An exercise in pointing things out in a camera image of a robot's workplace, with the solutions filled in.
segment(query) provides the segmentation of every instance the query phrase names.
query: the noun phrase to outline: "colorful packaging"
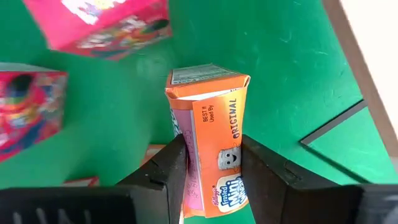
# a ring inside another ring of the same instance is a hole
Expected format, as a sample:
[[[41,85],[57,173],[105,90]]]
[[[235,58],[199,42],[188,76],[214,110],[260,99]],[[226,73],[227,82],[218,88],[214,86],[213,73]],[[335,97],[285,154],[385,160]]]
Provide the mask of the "colorful packaging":
[[[0,63],[0,162],[61,130],[67,74]]]
[[[24,0],[53,50],[117,60],[171,36],[167,0]]]
[[[215,65],[172,70],[165,93],[188,147],[186,217],[218,217],[248,203],[241,141],[249,75]]]
[[[63,183],[62,187],[97,187],[100,186],[98,177],[87,177],[78,180],[69,180]]]

